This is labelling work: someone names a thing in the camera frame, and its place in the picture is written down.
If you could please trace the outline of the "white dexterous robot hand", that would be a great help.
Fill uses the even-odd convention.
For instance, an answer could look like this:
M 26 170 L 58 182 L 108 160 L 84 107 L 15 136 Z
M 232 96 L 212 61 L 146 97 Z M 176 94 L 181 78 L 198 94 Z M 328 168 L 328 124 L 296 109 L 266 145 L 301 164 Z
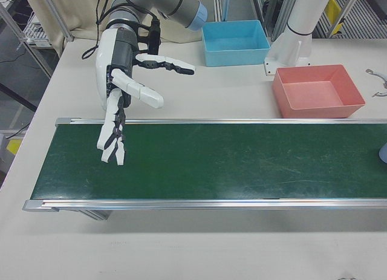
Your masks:
M 102 33 L 96 57 L 97 91 L 106 111 L 97 148 L 102 151 L 101 161 L 116 158 L 119 166 L 125 160 L 125 111 L 134 97 L 159 109 L 164 98 L 151 88 L 132 78 L 132 67 L 147 69 L 165 68 L 180 74 L 193 75 L 195 67 L 189 63 L 166 56 L 140 53 L 137 36 L 126 28 L 110 28 Z

